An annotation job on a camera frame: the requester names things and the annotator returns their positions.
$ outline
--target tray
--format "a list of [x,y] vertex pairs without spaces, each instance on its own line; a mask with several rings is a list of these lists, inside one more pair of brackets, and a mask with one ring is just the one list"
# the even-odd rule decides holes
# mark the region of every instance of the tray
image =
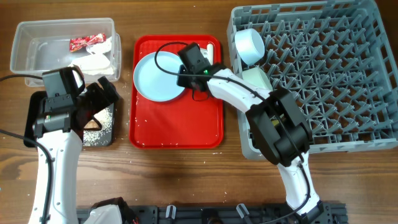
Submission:
[[[137,63],[161,45],[181,41],[196,42],[201,48],[214,45],[214,63],[221,62],[221,46],[210,35],[145,35],[134,47],[133,72]],[[182,45],[170,45],[164,51],[176,54]],[[196,100],[205,99],[204,93],[195,93]],[[131,143],[139,149],[210,149],[218,146],[224,137],[223,102],[209,97],[194,101],[192,90],[185,90],[168,102],[145,99],[132,84],[130,130]]]
[[[398,146],[398,69],[373,0],[335,0],[236,7],[227,37],[234,73],[249,69],[234,35],[256,29],[266,56],[258,66],[274,88],[289,89],[311,124],[310,153]],[[238,113],[242,150],[265,159]]]

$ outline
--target brown object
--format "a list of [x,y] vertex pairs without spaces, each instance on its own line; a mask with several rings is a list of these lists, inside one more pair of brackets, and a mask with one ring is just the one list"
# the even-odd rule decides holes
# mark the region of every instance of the brown object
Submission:
[[[235,6],[278,1],[133,1],[14,0],[0,5],[0,77],[10,75],[9,59],[21,21],[111,17],[123,48],[119,94],[130,97],[135,41],[146,34],[211,34],[223,46],[229,64],[226,28]],[[398,1],[377,1],[393,52],[398,57]],[[42,88],[26,87],[22,78],[0,83],[0,128],[23,134],[29,98]],[[77,173],[77,205],[122,196],[129,205],[247,205],[282,203],[285,190],[276,166],[249,161],[241,152],[236,110],[225,104],[225,135],[208,151],[142,151],[127,135],[129,102],[117,104],[115,136],[110,147],[85,147]],[[23,223],[32,211],[37,153],[22,141],[0,135],[0,223]],[[378,152],[324,153],[310,156],[316,191],[324,201],[346,203],[349,223],[398,223],[398,149]]]

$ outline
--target wooden table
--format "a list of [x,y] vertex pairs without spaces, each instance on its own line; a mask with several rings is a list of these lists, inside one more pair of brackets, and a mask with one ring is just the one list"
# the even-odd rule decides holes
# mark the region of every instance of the wooden table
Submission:
[[[123,47],[122,75],[116,88],[116,140],[110,147],[84,148],[77,172],[77,205],[122,196],[129,205],[251,205],[285,201],[280,174],[269,162],[241,153],[236,110],[225,105],[225,136],[213,150],[142,151],[128,140],[135,41],[146,34],[211,34],[223,45],[229,65],[226,28],[235,6],[279,1],[16,0],[0,5],[0,77],[10,75],[9,59],[21,21],[111,17]],[[398,56],[396,1],[378,1],[391,47]],[[23,134],[30,95],[23,79],[0,84],[0,128]],[[22,141],[0,135],[0,223],[27,223],[35,194],[37,153]],[[398,150],[326,153],[310,156],[313,183],[324,201],[346,203],[350,223],[398,223]]]

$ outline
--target light blue plate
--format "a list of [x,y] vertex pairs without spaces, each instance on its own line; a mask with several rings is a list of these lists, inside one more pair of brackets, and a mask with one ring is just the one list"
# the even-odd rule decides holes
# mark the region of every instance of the light blue plate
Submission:
[[[165,70],[178,73],[182,62],[170,52],[159,52],[157,63]],[[164,102],[172,100],[184,91],[177,85],[177,76],[160,71],[155,64],[155,52],[141,59],[134,69],[134,86],[148,100]]]

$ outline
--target clear plastic container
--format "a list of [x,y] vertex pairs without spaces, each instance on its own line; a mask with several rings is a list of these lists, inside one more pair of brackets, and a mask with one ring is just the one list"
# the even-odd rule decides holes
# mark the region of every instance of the clear plastic container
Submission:
[[[16,74],[41,76],[43,72],[66,67],[73,59],[89,55],[85,49],[70,53],[70,39],[99,33],[105,33],[107,38],[113,37],[112,49],[105,56],[110,61],[109,67],[114,70],[114,74],[106,77],[114,82],[120,77],[121,45],[111,18],[21,22],[12,45],[10,70]],[[103,76],[87,75],[87,71],[82,70],[86,83]],[[43,85],[42,81],[29,78],[25,83],[28,86]]]

